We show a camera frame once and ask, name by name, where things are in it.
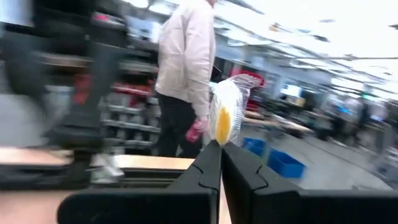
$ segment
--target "wooden table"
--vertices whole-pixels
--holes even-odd
[[[0,148],[0,164],[65,164],[67,161],[38,149]],[[187,169],[193,159],[151,156],[118,156],[120,167],[149,169]],[[59,192],[2,192],[0,194],[1,224],[56,224],[60,202],[72,191]],[[220,224],[230,224],[228,205],[221,183]]]

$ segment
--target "ceiling light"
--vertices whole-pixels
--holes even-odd
[[[138,7],[141,9],[146,9],[149,6],[148,0],[124,0],[124,1],[132,4],[134,7]]]

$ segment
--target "person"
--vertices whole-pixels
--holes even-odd
[[[369,121],[369,117],[369,104],[366,102],[365,98],[361,98],[360,106],[358,108],[358,120],[353,129],[346,135],[346,138],[352,137],[354,139],[353,147],[359,147],[360,138],[358,134],[364,130],[366,123]]]
[[[159,40],[159,74],[155,84],[160,107],[159,156],[195,158],[202,137],[194,142],[185,134],[195,125],[208,127],[209,82],[215,59],[213,6],[216,0],[182,3],[164,24]]]

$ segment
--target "yellow label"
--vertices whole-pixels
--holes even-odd
[[[216,125],[216,140],[218,144],[224,145],[228,141],[229,132],[231,131],[231,116],[225,107],[220,109]]]

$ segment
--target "workbench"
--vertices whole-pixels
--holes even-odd
[[[296,124],[294,122],[288,121],[279,116],[274,115],[273,118],[266,120],[265,117],[263,117],[263,115],[261,115],[257,112],[252,112],[252,111],[244,112],[243,123],[248,124],[250,126],[255,126],[258,128],[269,128],[270,129],[270,131],[266,132],[265,140],[266,140],[267,144],[265,144],[265,148],[262,153],[262,158],[263,158],[265,164],[267,164],[269,154],[271,153],[270,145],[273,142],[275,129],[280,129],[280,128],[294,129],[296,131],[300,131],[303,133],[311,133],[312,132],[312,130],[309,128],[306,128],[306,127]]]
[[[151,156],[116,156],[120,168],[187,169],[193,159]],[[0,148],[0,164],[63,165],[67,160],[39,149]],[[56,224],[57,208],[72,191],[2,192],[0,194],[0,223]],[[221,182],[220,224],[230,224],[228,205]]]

